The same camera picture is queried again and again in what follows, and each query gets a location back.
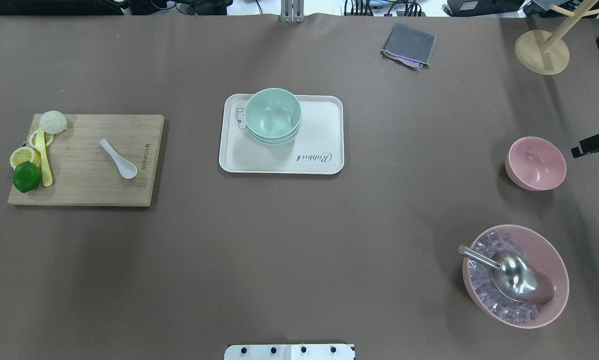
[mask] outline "wooden stand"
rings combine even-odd
[[[564,22],[550,33],[544,30],[524,32],[515,41],[515,55],[528,70],[541,75],[561,73],[569,64],[569,48],[562,37],[583,17],[599,14],[599,9],[589,11],[597,0],[584,0],[575,11],[568,11],[555,5],[550,8],[568,16]]]

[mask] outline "pink bowl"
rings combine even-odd
[[[515,244],[528,254],[528,264],[538,272],[546,275],[551,280],[555,286],[555,294],[553,299],[549,300],[541,307],[539,314],[535,319],[531,319],[531,321],[527,323],[509,323],[494,315],[484,306],[484,304],[482,304],[478,298],[477,292],[475,292],[475,289],[473,289],[473,284],[471,284],[471,276],[469,274],[469,259],[464,258],[464,264],[462,264],[462,275],[464,277],[464,285],[466,285],[466,289],[468,290],[470,297],[485,313],[489,314],[495,319],[498,319],[498,321],[515,328],[541,328],[542,326],[549,325],[555,321],[555,319],[562,314],[564,308],[567,306],[570,286],[567,267],[564,265],[564,261],[562,261],[562,257],[558,251],[542,235],[531,230],[530,228],[519,225],[498,225],[491,227],[482,232],[477,239],[473,241],[470,247],[474,248],[478,240],[490,231],[496,231],[499,235],[512,235],[512,237],[515,239]]]
[[[522,137],[512,143],[504,164],[510,180],[528,191],[555,189],[567,177],[564,156],[541,137]]]

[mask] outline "white label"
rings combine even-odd
[[[476,7],[478,7],[478,1],[464,2],[459,8],[459,11],[473,10]]]

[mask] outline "wooden cutting board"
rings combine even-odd
[[[148,207],[158,168],[164,116],[65,114],[68,126],[46,148],[53,185],[21,193],[13,186],[12,205]],[[39,128],[35,114],[27,135]],[[110,155],[112,148],[137,167],[135,178],[123,178]]]

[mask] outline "brown table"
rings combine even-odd
[[[398,21],[438,36],[430,68],[381,57]],[[599,153],[570,156],[599,133],[599,20],[565,35],[563,73],[514,55],[519,34],[559,22],[0,17],[0,359],[221,360],[228,344],[297,342],[599,359]],[[224,101],[266,87],[343,102],[340,173],[219,167]],[[165,116],[151,207],[8,205],[9,154],[51,109]],[[503,172],[528,135],[565,154],[554,191]],[[562,255],[571,294],[549,326],[506,326],[469,298],[457,246],[498,224]]]

